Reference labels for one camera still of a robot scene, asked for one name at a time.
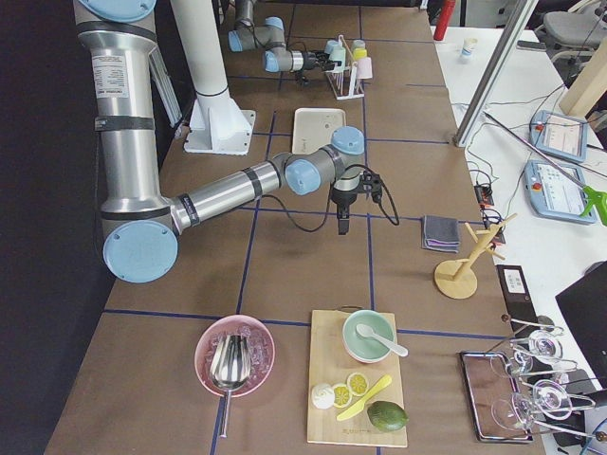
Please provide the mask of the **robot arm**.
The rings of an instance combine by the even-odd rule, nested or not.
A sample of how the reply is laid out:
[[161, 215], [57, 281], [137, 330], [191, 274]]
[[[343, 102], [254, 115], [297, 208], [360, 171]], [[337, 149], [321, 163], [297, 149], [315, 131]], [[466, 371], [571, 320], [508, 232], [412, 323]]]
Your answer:
[[[230, 91], [212, 1], [170, 1], [196, 92], [188, 151], [245, 155], [255, 120]], [[103, 259], [126, 282], [151, 282], [167, 273], [177, 235], [287, 185], [305, 195], [330, 185], [339, 234], [359, 193], [379, 198], [379, 176], [362, 165], [363, 133], [338, 128], [309, 154], [282, 153], [174, 198], [161, 194], [156, 158], [151, 74], [168, 114], [179, 116], [157, 48], [156, 1], [73, 1], [80, 41], [91, 53], [108, 197], [101, 205]]]
[[279, 17], [267, 17], [263, 26], [255, 26], [255, 4], [255, 1], [235, 2], [235, 25], [229, 32], [232, 52], [263, 49], [265, 71], [272, 73], [302, 72], [315, 67], [330, 71], [335, 68], [336, 63], [326, 52], [289, 50], [285, 43], [284, 23]]

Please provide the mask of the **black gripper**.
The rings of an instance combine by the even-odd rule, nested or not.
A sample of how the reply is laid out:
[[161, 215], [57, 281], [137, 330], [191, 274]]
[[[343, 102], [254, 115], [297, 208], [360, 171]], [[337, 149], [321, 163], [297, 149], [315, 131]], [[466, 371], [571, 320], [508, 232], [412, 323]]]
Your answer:
[[382, 181], [377, 173], [362, 171], [352, 178], [338, 180], [330, 190], [330, 199], [337, 207], [338, 234], [349, 232], [350, 206], [354, 204], [359, 194], [370, 194], [376, 204], [382, 198]]
[[312, 70], [319, 68], [324, 71], [325, 64], [327, 62], [327, 54], [320, 50], [314, 51], [303, 51], [303, 66], [302, 71]]

